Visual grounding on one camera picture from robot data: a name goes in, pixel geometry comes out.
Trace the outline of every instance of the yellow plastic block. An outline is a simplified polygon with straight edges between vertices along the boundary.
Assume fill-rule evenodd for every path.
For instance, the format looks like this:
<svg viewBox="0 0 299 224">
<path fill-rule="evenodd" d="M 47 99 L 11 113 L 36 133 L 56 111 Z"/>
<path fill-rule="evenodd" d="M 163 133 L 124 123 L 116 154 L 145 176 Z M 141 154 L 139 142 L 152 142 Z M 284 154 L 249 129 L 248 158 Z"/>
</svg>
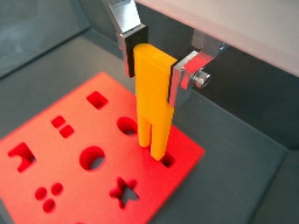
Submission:
<svg viewBox="0 0 299 224">
<path fill-rule="evenodd" d="M 135 47 L 137 137 L 140 146 L 151 144 L 155 160 L 164 156 L 173 119 L 173 108 L 167 98 L 175 61 L 173 57 L 148 44 Z"/>
</svg>

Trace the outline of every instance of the screw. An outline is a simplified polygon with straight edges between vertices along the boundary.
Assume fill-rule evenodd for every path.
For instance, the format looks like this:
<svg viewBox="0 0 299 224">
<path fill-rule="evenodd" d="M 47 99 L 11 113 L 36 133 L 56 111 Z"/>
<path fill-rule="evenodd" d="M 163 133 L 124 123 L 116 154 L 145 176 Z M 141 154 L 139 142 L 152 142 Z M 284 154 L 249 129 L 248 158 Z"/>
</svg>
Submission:
<svg viewBox="0 0 299 224">
<path fill-rule="evenodd" d="M 219 50 L 223 51 L 225 46 L 227 46 L 227 44 L 224 42 L 221 42 L 220 45 L 219 45 Z"/>
<path fill-rule="evenodd" d="M 204 73 L 201 70 L 197 71 L 193 76 L 191 77 L 191 84 L 196 88 L 204 88 L 211 80 L 211 75 L 208 73 Z"/>
</svg>

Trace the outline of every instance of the star-shaped hole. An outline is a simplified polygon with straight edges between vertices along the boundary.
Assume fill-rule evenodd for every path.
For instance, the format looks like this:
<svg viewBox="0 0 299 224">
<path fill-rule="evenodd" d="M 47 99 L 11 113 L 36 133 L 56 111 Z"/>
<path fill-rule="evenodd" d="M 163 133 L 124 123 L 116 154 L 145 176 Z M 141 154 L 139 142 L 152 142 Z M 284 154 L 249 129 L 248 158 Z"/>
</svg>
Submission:
<svg viewBox="0 0 299 224">
<path fill-rule="evenodd" d="M 116 179 L 116 188 L 109 191 L 109 197 L 117 199 L 120 208 L 125 208 L 129 200 L 139 200 L 135 188 L 136 180 L 133 178 L 128 181 L 124 181 L 121 178 Z"/>
</svg>

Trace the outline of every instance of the red board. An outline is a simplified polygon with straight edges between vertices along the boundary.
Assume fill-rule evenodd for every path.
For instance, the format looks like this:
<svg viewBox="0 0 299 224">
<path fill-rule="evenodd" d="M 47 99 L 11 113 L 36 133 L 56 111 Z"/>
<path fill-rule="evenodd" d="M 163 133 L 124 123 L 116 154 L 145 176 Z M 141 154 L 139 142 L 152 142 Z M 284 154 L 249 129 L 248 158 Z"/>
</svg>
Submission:
<svg viewBox="0 0 299 224">
<path fill-rule="evenodd" d="M 0 149 L 0 198 L 15 224 L 147 223 L 203 155 L 172 126 L 163 162 L 151 158 L 137 145 L 136 98 L 104 73 Z"/>
</svg>

